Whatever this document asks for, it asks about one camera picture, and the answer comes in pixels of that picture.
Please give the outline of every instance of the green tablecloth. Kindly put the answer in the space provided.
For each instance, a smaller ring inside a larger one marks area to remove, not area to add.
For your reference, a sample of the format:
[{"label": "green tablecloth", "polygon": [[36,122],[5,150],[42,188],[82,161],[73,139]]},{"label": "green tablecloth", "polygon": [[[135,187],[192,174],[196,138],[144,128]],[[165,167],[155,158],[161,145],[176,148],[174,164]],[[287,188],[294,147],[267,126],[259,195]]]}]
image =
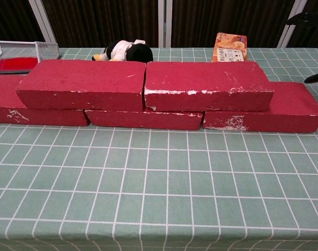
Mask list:
[{"label": "green tablecloth", "polygon": [[[61,49],[64,59],[101,51]],[[318,49],[251,48],[249,58],[272,81],[318,73]],[[318,101],[318,83],[307,87]],[[0,250],[318,250],[318,131],[0,124]]]}]

